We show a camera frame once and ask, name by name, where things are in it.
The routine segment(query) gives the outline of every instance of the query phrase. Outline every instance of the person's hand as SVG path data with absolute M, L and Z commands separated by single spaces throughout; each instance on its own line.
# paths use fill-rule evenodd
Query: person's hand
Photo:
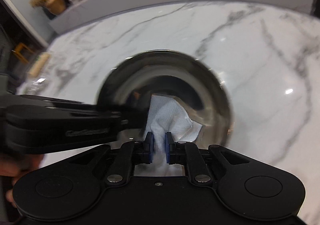
M 29 169 L 27 171 L 22 171 L 19 164 L 15 162 L 13 158 L 0 156 L 0 175 L 13 177 L 12 185 L 15 185 L 22 176 L 38 169 L 43 157 L 44 155 L 27 155 L 26 161 L 29 162 Z M 14 207 L 16 207 L 12 196 L 12 189 L 7 191 L 6 198 Z

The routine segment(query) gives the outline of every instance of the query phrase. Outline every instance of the blue gripper pad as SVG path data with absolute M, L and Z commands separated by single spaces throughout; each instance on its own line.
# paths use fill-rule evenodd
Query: blue gripper pad
M 169 139 L 167 133 L 164 135 L 164 149 L 165 149 L 165 156 L 167 158 L 167 164 L 170 163 L 170 147 L 169 147 Z
M 154 136 L 153 133 L 151 135 L 151 140 L 150 140 L 150 149 L 149 149 L 149 161 L 150 163 L 152 163 L 152 159 L 153 159 L 153 141 L 154 141 Z

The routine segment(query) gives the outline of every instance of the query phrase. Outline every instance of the finger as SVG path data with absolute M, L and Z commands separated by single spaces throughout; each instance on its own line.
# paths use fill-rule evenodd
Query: finger
M 17 163 L 13 161 L 0 160 L 0 175 L 3 176 L 17 176 L 20 168 Z
M 8 202 L 11 202 L 13 207 L 17 207 L 13 199 L 12 189 L 6 192 L 5 197 L 7 198 Z
M 39 168 L 41 161 L 44 158 L 44 155 L 28 155 L 30 159 L 30 169 L 36 170 Z

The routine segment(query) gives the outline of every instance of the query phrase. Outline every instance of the circular pad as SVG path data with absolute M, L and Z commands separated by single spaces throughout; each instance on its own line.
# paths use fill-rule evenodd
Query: circular pad
M 37 193 L 47 198 L 58 198 L 64 196 L 68 194 L 72 188 L 72 181 L 62 176 L 44 178 L 36 185 Z
M 252 177 L 245 182 L 245 188 L 254 196 L 258 197 L 274 197 L 282 191 L 282 184 L 268 176 Z

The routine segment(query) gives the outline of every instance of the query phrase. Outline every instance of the wall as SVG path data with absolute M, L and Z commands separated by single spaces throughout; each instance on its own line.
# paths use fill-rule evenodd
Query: wall
M 5 2 L 41 44 L 45 45 L 51 40 L 55 32 L 41 8 L 32 8 L 29 0 L 5 0 Z

